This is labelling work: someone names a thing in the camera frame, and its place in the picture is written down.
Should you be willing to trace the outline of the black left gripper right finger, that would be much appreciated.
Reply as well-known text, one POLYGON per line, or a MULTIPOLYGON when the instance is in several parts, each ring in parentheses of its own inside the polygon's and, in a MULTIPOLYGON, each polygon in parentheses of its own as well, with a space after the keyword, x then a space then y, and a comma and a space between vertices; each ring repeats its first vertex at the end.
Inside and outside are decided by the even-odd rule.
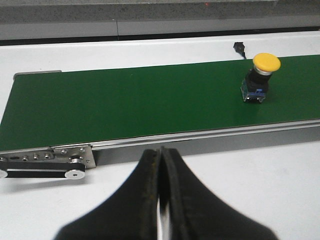
POLYGON ((159 200, 165 240, 275 240, 268 227, 213 194, 174 148, 161 148, 159 200))

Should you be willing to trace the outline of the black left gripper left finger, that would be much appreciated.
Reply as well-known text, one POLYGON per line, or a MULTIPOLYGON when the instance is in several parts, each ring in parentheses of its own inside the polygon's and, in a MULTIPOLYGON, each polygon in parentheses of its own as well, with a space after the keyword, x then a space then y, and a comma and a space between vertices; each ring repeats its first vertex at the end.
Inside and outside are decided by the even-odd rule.
POLYGON ((57 240, 155 240, 160 153, 147 149, 126 181, 101 205, 65 225, 57 240))

